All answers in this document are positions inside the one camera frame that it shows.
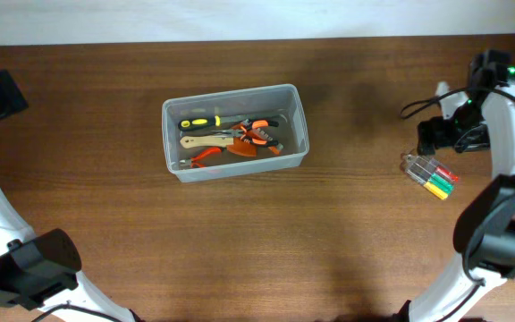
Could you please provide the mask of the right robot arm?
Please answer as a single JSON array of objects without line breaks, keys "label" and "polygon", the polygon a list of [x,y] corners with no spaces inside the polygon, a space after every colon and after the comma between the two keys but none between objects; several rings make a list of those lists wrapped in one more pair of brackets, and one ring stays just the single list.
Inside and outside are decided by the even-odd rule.
[{"label": "right robot arm", "polygon": [[404,173],[438,199],[447,199],[459,177],[434,158],[440,148],[457,153],[488,150],[490,183],[464,209],[454,227],[454,255],[442,274],[393,315],[395,321],[464,321],[493,289],[515,278],[515,65],[494,49],[476,55],[468,84],[441,81],[431,98],[401,110],[406,120],[429,108],[441,113],[418,124],[418,145],[402,157]]}]

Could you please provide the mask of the long-nose pliers orange-black handles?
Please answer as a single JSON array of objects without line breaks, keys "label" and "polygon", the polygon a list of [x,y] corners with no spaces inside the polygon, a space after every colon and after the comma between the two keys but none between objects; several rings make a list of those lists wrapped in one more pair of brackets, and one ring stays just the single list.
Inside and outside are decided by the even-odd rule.
[{"label": "long-nose pliers orange-black handles", "polygon": [[225,134],[232,136],[234,138],[240,139],[242,142],[269,148],[275,147],[279,144],[278,140],[275,140],[269,134],[263,133],[262,129],[266,127],[278,127],[279,123],[273,120],[260,119],[260,120],[250,120],[247,119],[236,125],[235,128],[227,129],[227,130],[213,130],[213,132],[218,134]]}]

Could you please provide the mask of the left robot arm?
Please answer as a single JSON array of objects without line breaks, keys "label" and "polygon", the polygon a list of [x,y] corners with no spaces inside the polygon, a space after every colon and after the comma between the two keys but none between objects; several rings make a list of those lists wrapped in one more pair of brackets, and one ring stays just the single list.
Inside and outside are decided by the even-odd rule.
[{"label": "left robot arm", "polygon": [[[28,103],[0,70],[0,121]],[[40,311],[39,320],[135,322],[139,316],[103,294],[82,271],[80,254],[61,229],[36,234],[0,188],[0,307]]]}]

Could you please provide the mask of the clear plastic storage box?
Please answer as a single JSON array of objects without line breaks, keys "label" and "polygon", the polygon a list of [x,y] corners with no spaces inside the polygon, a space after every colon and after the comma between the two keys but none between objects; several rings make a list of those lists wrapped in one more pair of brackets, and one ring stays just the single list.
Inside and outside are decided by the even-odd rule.
[{"label": "clear plastic storage box", "polygon": [[309,152],[291,84],[169,99],[162,134],[168,170],[181,182],[296,167]]}]

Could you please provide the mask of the orange scraper with wooden handle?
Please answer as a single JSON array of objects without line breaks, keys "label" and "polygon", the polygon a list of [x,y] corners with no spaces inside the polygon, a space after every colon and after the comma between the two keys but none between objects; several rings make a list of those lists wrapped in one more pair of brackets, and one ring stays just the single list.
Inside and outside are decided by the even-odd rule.
[{"label": "orange scraper with wooden handle", "polygon": [[217,147],[241,157],[256,157],[257,149],[234,134],[218,133],[205,136],[184,136],[180,139],[183,148]]}]

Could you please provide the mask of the clear case of mini screwdrivers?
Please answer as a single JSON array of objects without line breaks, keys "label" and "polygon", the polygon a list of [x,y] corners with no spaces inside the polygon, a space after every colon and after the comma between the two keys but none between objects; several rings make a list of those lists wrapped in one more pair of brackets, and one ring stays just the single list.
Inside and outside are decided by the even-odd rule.
[{"label": "clear case of mini screwdrivers", "polygon": [[440,200],[448,199],[460,177],[433,157],[401,155],[401,169],[414,182]]}]

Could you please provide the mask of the small red-handled cutter pliers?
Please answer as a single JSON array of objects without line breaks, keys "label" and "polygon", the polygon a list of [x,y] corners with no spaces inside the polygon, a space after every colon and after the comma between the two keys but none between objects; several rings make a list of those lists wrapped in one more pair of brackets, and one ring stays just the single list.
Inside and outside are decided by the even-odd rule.
[{"label": "small red-handled cutter pliers", "polygon": [[221,155],[224,152],[224,148],[211,147],[206,148],[202,152],[198,153],[194,157],[187,157],[179,161],[180,168],[203,168],[205,165],[203,161],[212,156]]}]

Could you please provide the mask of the orange perforated bit holder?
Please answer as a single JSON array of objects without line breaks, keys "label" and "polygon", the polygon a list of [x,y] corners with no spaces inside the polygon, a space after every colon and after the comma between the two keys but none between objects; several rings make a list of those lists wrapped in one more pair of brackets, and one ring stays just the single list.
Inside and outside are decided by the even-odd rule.
[{"label": "orange perforated bit holder", "polygon": [[278,127],[279,123],[276,121],[257,120],[253,121],[250,125],[248,135],[251,137],[251,142],[254,145],[268,148],[275,155],[280,155],[283,150],[283,145],[272,136],[265,132],[266,127]]}]

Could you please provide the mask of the file with yellow-black handle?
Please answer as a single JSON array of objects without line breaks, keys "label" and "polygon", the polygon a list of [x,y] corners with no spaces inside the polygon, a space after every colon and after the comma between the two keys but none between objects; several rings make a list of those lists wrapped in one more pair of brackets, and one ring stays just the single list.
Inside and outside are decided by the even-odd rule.
[{"label": "file with yellow-black handle", "polygon": [[276,117],[280,115],[279,111],[270,111],[258,114],[236,114],[236,115],[214,115],[208,118],[190,118],[183,119],[178,122],[178,128],[180,131],[197,131],[211,127],[219,127],[225,123],[240,123],[241,121],[250,119],[262,119],[268,117]]}]

